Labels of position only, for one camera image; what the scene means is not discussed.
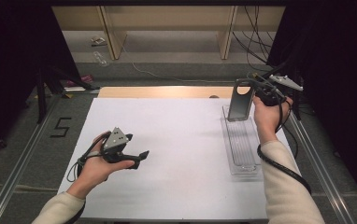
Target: cable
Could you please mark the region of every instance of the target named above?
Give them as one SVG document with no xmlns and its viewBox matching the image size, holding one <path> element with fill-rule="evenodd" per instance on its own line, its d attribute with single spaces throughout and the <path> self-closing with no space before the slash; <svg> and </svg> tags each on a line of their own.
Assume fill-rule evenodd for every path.
<svg viewBox="0 0 357 224">
<path fill-rule="evenodd" d="M 127 56 L 130 58 L 131 60 L 131 64 L 132 66 L 134 67 L 134 69 L 139 72 L 139 73 L 145 73 L 145 74 L 148 74 L 148 75 L 151 75 L 153 77 L 157 77 L 157 78 L 161 78 L 161 79 L 171 79 L 171 80 L 176 80 L 176 81 L 181 81 L 181 82 L 206 82 L 206 83 L 235 83 L 234 81 L 222 81 L 222 80 L 219 80 L 219 81 L 211 81 L 211 80 L 203 80 L 203 79 L 181 79 L 181 78 L 176 78 L 176 77 L 162 77 L 162 76 L 158 76 L 158 75 L 155 75 L 153 74 L 152 72 L 149 72 L 149 71 L 144 71 L 144 70 L 141 70 L 139 68 L 137 68 L 135 66 L 135 63 L 134 63 L 134 60 L 132 59 L 132 57 L 130 56 L 129 52 L 126 50 L 126 48 L 123 46 L 123 43 L 119 42 L 123 51 L 127 54 Z"/>
<path fill-rule="evenodd" d="M 68 171 L 67 176 L 65 177 L 65 179 L 68 182 L 74 182 L 80 175 L 80 172 L 82 171 L 82 167 L 85 165 L 86 160 L 88 160 L 91 157 L 97 157 L 97 156 L 101 156 L 101 155 L 94 155 L 94 156 L 89 156 L 89 153 L 91 152 L 91 150 L 97 145 L 97 143 L 99 143 L 101 140 L 106 139 L 109 135 L 111 134 L 110 131 L 101 134 L 97 139 L 95 139 L 93 141 L 93 143 L 91 144 L 91 146 L 86 150 L 86 152 L 77 159 L 76 163 L 74 163 L 70 170 Z M 73 172 L 73 179 L 70 179 L 70 174 Z"/>
<path fill-rule="evenodd" d="M 268 52 L 268 50 L 266 49 L 265 44 L 264 44 L 263 40 L 260 38 L 260 35 L 259 35 L 259 33 L 258 33 L 258 15 L 259 15 L 260 7 L 259 7 L 259 6 L 256 6 L 256 7 L 254 7 L 254 8 L 255 8 L 255 10 L 254 10 L 254 11 L 255 11 L 255 12 L 254 12 L 255 22 L 253 23 L 253 22 L 252 22 L 252 19 L 251 19 L 251 17 L 250 17 L 250 14 L 249 14 L 247 8 L 245 7 L 246 14 L 248 15 L 248 18 L 249 18 L 251 27 L 253 28 L 253 33 L 251 34 L 251 39 L 252 39 L 252 37 L 254 36 L 254 34 L 257 34 L 261 52 L 263 53 L 264 57 L 267 59 L 267 57 L 265 56 L 265 53 L 264 53 L 264 50 L 263 50 L 263 47 L 262 47 L 262 46 L 264 46 L 264 49 L 265 49 L 265 51 L 266 51 L 266 53 L 267 53 L 268 55 L 269 55 L 269 52 Z"/>
<path fill-rule="evenodd" d="M 312 193 L 312 190 L 310 189 L 310 185 L 308 184 L 308 182 L 302 177 L 300 176 L 298 173 L 292 171 L 291 169 L 269 159 L 268 157 L 265 156 L 265 154 L 261 151 L 261 145 L 259 145 L 257 147 L 257 154 L 258 156 L 265 161 L 266 163 L 274 166 L 275 168 L 279 169 L 281 172 L 283 172 L 286 175 L 291 176 L 292 178 L 294 178 L 295 180 L 297 180 L 298 182 L 300 182 L 309 192 L 309 194 Z"/>
<path fill-rule="evenodd" d="M 284 126 L 284 123 L 287 121 L 288 118 L 286 118 L 286 120 L 282 123 L 282 117 L 283 117 L 283 112 L 282 112 L 282 106 L 281 106 L 282 103 L 279 103 L 278 106 L 279 106 L 279 123 L 278 123 L 278 126 L 276 128 L 276 131 L 275 133 L 278 132 L 278 130 Z M 265 161 L 266 163 L 274 166 L 275 168 L 279 169 L 281 172 L 283 172 L 284 174 L 286 175 L 289 175 L 291 176 L 292 178 L 294 178 L 295 180 L 297 180 L 298 182 L 300 182 L 306 189 L 307 191 L 309 192 L 309 194 L 311 194 L 311 189 L 310 189 L 310 185 L 308 184 L 308 182 L 302 177 L 300 176 L 299 174 L 297 174 L 296 172 L 292 171 L 291 169 L 277 163 L 276 161 L 273 161 L 272 159 L 268 158 L 267 156 L 265 156 L 265 154 L 261 151 L 261 145 L 259 145 L 257 147 L 257 154 L 258 156 L 263 160 Z"/>
<path fill-rule="evenodd" d="M 243 36 L 245 36 L 247 39 L 249 39 L 250 41 L 252 41 L 252 42 L 254 42 L 254 43 L 256 43 L 256 44 L 262 44 L 262 45 L 264 45 L 264 46 L 266 46 L 266 47 L 272 48 L 272 46 L 270 46 L 270 45 L 267 45 L 267 44 L 265 44 L 265 43 L 261 43 L 261 42 L 258 42 L 258 41 L 255 41 L 255 40 L 251 39 L 250 37 L 248 37 L 248 36 L 245 34 L 244 31 L 242 31 L 242 34 L 243 34 Z"/>
<path fill-rule="evenodd" d="M 262 59 L 260 56 L 258 56 L 256 53 L 254 53 L 254 51 L 252 51 L 251 49 L 249 49 L 248 47 L 246 47 L 240 40 L 239 38 L 236 36 L 235 32 L 232 32 L 232 34 L 234 35 L 234 38 L 237 40 L 237 42 L 239 43 L 239 45 L 246 50 L 247 53 L 251 54 L 252 56 L 254 56 L 255 58 L 257 58 L 258 60 L 260 60 L 263 63 L 266 63 L 266 60 Z"/>
</svg>

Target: wrist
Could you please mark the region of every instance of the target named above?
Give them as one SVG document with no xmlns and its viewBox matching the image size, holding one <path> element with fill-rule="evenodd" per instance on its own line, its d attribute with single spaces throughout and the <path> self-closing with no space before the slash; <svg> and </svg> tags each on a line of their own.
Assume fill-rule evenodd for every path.
<svg viewBox="0 0 357 224">
<path fill-rule="evenodd" d="M 79 177 L 66 192 L 79 199 L 85 199 L 94 187 L 94 183 Z"/>
<path fill-rule="evenodd" d="M 265 128 L 265 127 L 257 127 L 258 137 L 260 139 L 260 144 L 264 144 L 266 142 L 278 140 L 275 129 Z"/>
</svg>

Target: metal rail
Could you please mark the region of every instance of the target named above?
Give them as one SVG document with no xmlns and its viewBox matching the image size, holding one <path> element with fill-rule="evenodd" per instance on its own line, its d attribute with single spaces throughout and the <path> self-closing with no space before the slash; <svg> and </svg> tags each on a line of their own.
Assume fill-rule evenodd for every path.
<svg viewBox="0 0 357 224">
<path fill-rule="evenodd" d="M 28 164 L 28 161 L 32 158 L 36 145 L 38 144 L 39 139 L 41 138 L 42 133 L 44 132 L 45 127 L 48 124 L 50 114 L 53 112 L 53 109 L 57 105 L 59 99 L 60 99 L 59 95 L 54 95 L 51 97 L 50 109 L 48 110 L 47 115 L 45 116 L 45 118 L 42 120 L 41 123 L 38 123 L 36 125 L 32 136 L 30 137 L 26 147 L 24 148 L 23 153 L 19 157 L 6 183 L 2 187 L 0 191 L 0 217 L 4 213 L 4 210 L 7 207 L 7 204 L 9 203 L 9 200 L 13 194 L 13 190 L 15 189 L 17 183 L 19 182 L 24 172 L 24 169 Z"/>
<path fill-rule="evenodd" d="M 310 141 L 310 138 L 307 135 L 307 132 L 305 131 L 302 122 L 300 120 L 297 120 L 295 115 L 290 116 L 290 122 L 292 123 L 295 132 L 298 135 L 298 138 L 304 146 L 305 152 L 309 157 L 310 163 L 312 164 L 316 175 L 321 181 L 321 186 L 323 187 L 331 205 L 333 206 L 333 209 L 336 212 L 336 216 L 339 222 L 345 224 L 355 223 L 344 199 L 340 195 L 336 185 L 334 184 L 333 179 L 331 178 L 330 174 L 327 172 L 326 167 L 321 161 L 321 157 L 319 156 L 318 151 Z"/>
</svg>

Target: table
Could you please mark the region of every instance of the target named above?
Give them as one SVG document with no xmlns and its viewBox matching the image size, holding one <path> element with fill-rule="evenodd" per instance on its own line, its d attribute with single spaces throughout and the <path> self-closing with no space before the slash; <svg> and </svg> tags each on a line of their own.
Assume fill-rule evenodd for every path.
<svg viewBox="0 0 357 224">
<path fill-rule="evenodd" d="M 124 153 L 136 155 L 149 150 L 150 154 L 137 170 L 114 173 L 106 183 L 94 189 L 87 197 L 82 218 L 114 221 L 266 219 L 263 180 L 249 181 L 229 171 L 220 118 L 222 105 L 230 103 L 231 94 L 231 87 L 100 90 L 66 174 L 96 135 L 113 128 L 110 125 L 119 124 L 124 133 L 134 134 Z M 221 98 L 208 99 L 210 95 Z M 278 133 L 278 137 L 288 146 L 283 132 Z M 64 176 L 59 192 L 69 185 Z"/>
</svg>

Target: black cable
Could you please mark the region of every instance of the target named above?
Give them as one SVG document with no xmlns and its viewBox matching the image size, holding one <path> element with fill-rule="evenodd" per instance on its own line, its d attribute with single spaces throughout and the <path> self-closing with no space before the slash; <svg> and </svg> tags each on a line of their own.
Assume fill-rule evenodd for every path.
<svg viewBox="0 0 357 224">
<path fill-rule="evenodd" d="M 86 150 L 86 152 L 77 159 L 76 163 L 74 163 L 70 170 L 68 171 L 67 176 L 65 177 L 68 182 L 74 182 L 80 175 L 80 172 L 82 171 L 82 167 L 85 165 L 86 160 L 88 160 L 91 157 L 98 157 L 101 155 L 94 155 L 88 157 L 88 154 L 91 152 L 91 150 L 96 146 L 97 143 L 99 143 L 101 140 L 106 139 L 108 136 L 111 135 L 111 132 L 106 132 L 104 134 L 101 134 L 97 139 L 93 141 L 91 146 Z M 74 179 L 69 179 L 69 176 L 73 172 Z"/>
<path fill-rule="evenodd" d="M 251 39 L 251 38 L 248 37 L 248 36 L 245 34 L 245 32 L 243 32 L 243 31 L 242 31 L 242 34 L 243 34 L 243 36 L 245 36 L 247 39 L 249 39 L 250 41 L 252 41 L 252 42 L 254 42 L 254 43 L 256 43 L 256 44 L 262 44 L 262 45 L 264 45 L 264 46 L 266 46 L 266 47 L 272 48 L 272 46 L 270 46 L 270 45 L 267 45 L 267 44 L 265 44 L 265 43 L 261 43 L 261 42 L 258 42 L 258 41 L 255 41 L 255 40 Z"/>
<path fill-rule="evenodd" d="M 239 43 L 239 45 L 247 52 L 250 53 L 252 56 L 254 56 L 255 58 L 257 58 L 258 60 L 260 60 L 263 63 L 266 63 L 266 60 L 262 59 L 260 56 L 258 56 L 257 54 L 255 54 L 251 49 L 249 49 L 248 47 L 246 47 L 240 40 L 239 38 L 236 36 L 236 34 L 234 32 L 232 32 L 232 34 L 234 35 L 234 38 L 237 40 L 237 43 Z"/>
<path fill-rule="evenodd" d="M 285 167 L 285 166 L 283 166 L 283 165 L 281 165 L 281 164 L 269 159 L 268 157 L 266 157 L 264 155 L 264 153 L 261 151 L 261 145 L 259 145 L 257 147 L 257 154 L 266 163 L 274 166 L 275 168 L 279 169 L 284 174 L 289 175 L 292 178 L 294 178 L 295 180 L 297 180 L 298 182 L 300 182 L 307 189 L 309 194 L 312 193 L 312 190 L 310 189 L 310 185 L 308 184 L 308 182 L 302 176 L 300 176 L 298 173 L 292 171 L 291 169 L 289 169 L 289 168 L 287 168 L 287 167 Z"/>
<path fill-rule="evenodd" d="M 255 22 L 253 23 L 253 22 L 252 22 L 252 19 L 251 19 L 251 17 L 250 17 L 250 14 L 249 14 L 247 8 L 245 7 L 246 14 L 248 15 L 248 18 L 249 18 L 251 27 L 252 27 L 252 29 L 253 29 L 253 33 L 252 33 L 252 35 L 251 35 L 251 39 L 252 39 L 252 37 L 254 36 L 254 34 L 257 34 L 258 41 L 259 41 L 258 43 L 259 43 L 259 45 L 260 45 L 261 52 L 263 53 L 264 57 L 267 59 L 267 57 L 265 56 L 265 53 L 264 53 L 264 50 L 263 50 L 262 45 L 264 46 L 264 49 L 265 49 L 265 51 L 266 51 L 266 53 L 267 53 L 268 55 L 269 55 L 269 52 L 268 52 L 268 50 L 266 49 L 265 44 L 264 44 L 263 40 L 260 38 L 260 35 L 259 35 L 259 32 L 258 32 L 258 15 L 259 15 L 260 7 L 259 7 L 259 6 L 256 6 L 256 7 L 254 7 L 254 8 L 255 8 L 255 10 L 254 10 Z"/>
<path fill-rule="evenodd" d="M 269 34 L 269 32 L 266 32 L 269 35 L 269 38 L 271 38 L 272 42 L 274 42 L 274 38 Z"/>
<path fill-rule="evenodd" d="M 274 90 L 274 94 L 275 96 L 277 97 L 278 99 L 278 94 L 276 93 L 276 90 Z M 282 106 L 281 106 L 281 102 L 278 103 L 278 106 L 279 106 L 279 123 L 278 123 L 278 126 L 277 128 L 275 129 L 275 133 L 278 132 L 278 130 L 284 125 L 284 123 L 287 121 L 287 119 L 282 123 L 282 117 L 283 117 L 283 111 L 282 111 Z M 309 194 L 311 194 L 311 189 L 310 189 L 310 186 L 308 184 L 308 182 L 302 177 L 300 176 L 298 173 L 292 171 L 291 169 L 277 163 L 276 161 L 273 161 L 272 159 L 268 158 L 267 156 L 265 156 L 265 154 L 261 151 L 261 145 L 259 145 L 257 147 L 257 154 L 258 156 L 263 160 L 265 161 L 266 163 L 274 166 L 275 168 L 279 169 L 281 172 L 283 172 L 284 174 L 286 175 L 289 175 L 291 176 L 292 178 L 294 178 L 295 180 L 297 180 L 298 182 L 300 182 L 306 189 L 307 191 L 309 192 Z"/>
</svg>

